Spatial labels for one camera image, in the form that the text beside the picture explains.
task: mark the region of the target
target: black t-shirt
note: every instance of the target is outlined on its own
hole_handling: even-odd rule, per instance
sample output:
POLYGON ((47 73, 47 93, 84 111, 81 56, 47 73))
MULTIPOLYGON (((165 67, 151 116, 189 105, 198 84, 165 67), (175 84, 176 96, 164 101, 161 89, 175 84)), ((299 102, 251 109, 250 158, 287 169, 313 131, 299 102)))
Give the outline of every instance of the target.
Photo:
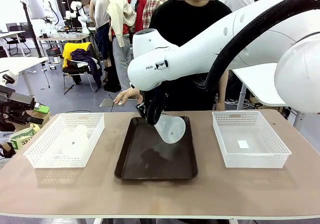
MULTIPOLYGON (((149 28, 157 29, 167 41, 180 47, 230 13, 231 10, 220 1, 209 1, 203 7, 195 7, 185 1, 169 0, 155 11, 149 28)), ((198 76, 206 79, 207 74, 198 76)), ((170 81, 166 111, 213 109, 216 91, 198 89, 193 83, 194 77, 170 81)))

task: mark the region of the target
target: white plastic basket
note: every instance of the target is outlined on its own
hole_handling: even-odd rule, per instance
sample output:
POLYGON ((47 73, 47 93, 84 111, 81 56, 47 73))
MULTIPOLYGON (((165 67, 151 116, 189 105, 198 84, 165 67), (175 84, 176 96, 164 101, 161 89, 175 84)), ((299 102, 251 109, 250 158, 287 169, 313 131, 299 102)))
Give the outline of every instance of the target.
POLYGON ((283 168, 291 151, 259 111, 213 112, 226 167, 283 168))
POLYGON ((24 155, 34 168, 85 167, 105 128, 104 116, 103 113, 61 114, 24 155), (74 131, 80 124, 87 128, 88 143, 81 145, 76 155, 65 152, 57 154, 55 140, 65 129, 74 131))

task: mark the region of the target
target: hand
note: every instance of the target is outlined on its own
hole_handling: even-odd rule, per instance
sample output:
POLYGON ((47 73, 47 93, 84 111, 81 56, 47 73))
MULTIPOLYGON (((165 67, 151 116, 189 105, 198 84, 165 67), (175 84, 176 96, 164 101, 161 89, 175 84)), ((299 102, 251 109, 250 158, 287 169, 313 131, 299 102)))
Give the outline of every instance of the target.
POLYGON ((110 42, 112 42, 112 32, 111 31, 109 31, 109 40, 110 40, 110 42))
POLYGON ((218 103, 216 103, 216 105, 215 105, 215 109, 216 110, 225 110, 226 108, 226 106, 225 106, 225 103, 224 102, 218 102, 218 103))
POLYGON ((129 88, 125 91, 121 91, 117 97, 115 98, 114 102, 118 104, 120 101, 125 104, 130 97, 135 97, 138 101, 138 104, 143 102, 143 97, 140 94, 140 90, 137 88, 129 88))

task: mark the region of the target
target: brown tray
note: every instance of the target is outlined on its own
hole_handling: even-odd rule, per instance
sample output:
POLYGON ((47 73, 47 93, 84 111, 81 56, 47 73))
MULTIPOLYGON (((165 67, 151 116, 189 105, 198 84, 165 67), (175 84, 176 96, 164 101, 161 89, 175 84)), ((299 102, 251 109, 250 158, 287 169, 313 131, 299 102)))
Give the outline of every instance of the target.
POLYGON ((189 117, 185 134, 175 144, 165 143, 154 126, 132 118, 124 140, 115 177, 122 180, 188 180, 198 174, 189 117))

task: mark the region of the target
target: plaid shirt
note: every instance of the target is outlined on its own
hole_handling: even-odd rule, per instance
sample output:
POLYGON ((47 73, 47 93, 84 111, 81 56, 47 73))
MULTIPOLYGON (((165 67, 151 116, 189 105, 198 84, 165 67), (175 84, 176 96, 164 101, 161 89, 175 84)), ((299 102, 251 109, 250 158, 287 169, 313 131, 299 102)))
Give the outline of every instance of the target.
POLYGON ((143 10, 142 21, 143 21, 143 29, 148 29, 151 17, 156 11, 156 9, 162 5, 167 0, 146 0, 145 9, 143 10))

